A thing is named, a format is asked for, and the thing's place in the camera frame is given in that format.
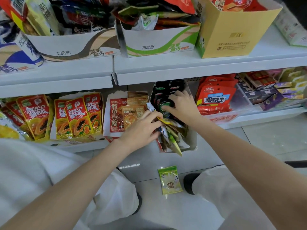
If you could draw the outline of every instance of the white box with green stripe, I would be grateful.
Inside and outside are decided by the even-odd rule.
[[[198,24],[156,31],[133,31],[125,30],[121,24],[128,57],[191,51],[194,49],[200,26]]]

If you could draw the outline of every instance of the brand logo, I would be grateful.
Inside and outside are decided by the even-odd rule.
[[[34,103],[38,106],[38,104],[41,104],[41,99],[40,98],[34,99]]]
[[[208,87],[208,88],[205,88],[204,92],[206,93],[213,93],[214,89],[213,87]]]

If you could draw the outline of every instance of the black shoe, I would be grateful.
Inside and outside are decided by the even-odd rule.
[[[140,208],[141,208],[141,205],[142,205],[142,197],[140,196],[140,194],[138,192],[136,192],[136,195],[138,196],[138,208],[136,209],[136,211],[132,214],[136,214]]]
[[[184,178],[183,178],[183,186],[185,187],[185,190],[187,193],[194,195],[193,191],[192,191],[192,184],[194,182],[194,180],[200,175],[199,174],[187,174]]]

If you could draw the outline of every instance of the white clothing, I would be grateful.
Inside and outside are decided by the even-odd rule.
[[[226,166],[203,171],[192,191],[213,203],[225,219],[219,230],[275,230],[276,228]]]
[[[0,149],[0,226],[88,160],[56,147],[13,139],[0,139]],[[135,186],[117,169],[94,199],[74,230],[127,217],[139,205]]]

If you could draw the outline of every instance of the green packet on floor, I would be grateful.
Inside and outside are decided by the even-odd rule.
[[[173,194],[182,191],[177,166],[171,166],[164,169],[158,169],[161,185],[162,194]]]

